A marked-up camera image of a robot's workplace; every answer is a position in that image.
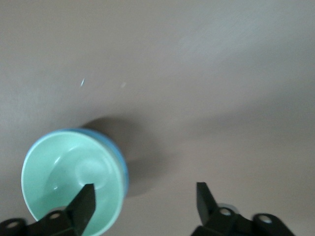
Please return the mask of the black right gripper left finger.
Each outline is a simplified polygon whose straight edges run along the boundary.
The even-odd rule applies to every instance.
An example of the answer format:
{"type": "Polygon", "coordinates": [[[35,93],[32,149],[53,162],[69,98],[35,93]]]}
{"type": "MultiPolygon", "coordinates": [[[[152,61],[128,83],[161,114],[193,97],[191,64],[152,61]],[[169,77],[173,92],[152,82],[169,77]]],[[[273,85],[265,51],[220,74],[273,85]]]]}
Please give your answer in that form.
{"type": "Polygon", "coordinates": [[[95,212],[95,188],[86,184],[63,210],[47,213],[28,224],[24,218],[0,223],[2,236],[81,236],[95,212]]]}

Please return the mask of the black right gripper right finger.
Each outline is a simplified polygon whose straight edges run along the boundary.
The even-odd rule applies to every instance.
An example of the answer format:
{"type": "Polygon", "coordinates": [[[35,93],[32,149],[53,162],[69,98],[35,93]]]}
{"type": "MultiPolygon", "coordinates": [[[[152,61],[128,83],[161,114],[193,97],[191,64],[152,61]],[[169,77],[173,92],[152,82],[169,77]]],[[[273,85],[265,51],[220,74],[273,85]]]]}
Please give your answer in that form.
{"type": "Polygon", "coordinates": [[[196,184],[196,206],[201,220],[193,236],[293,236],[278,217],[255,214],[251,220],[226,206],[219,206],[205,182],[196,184]]]}

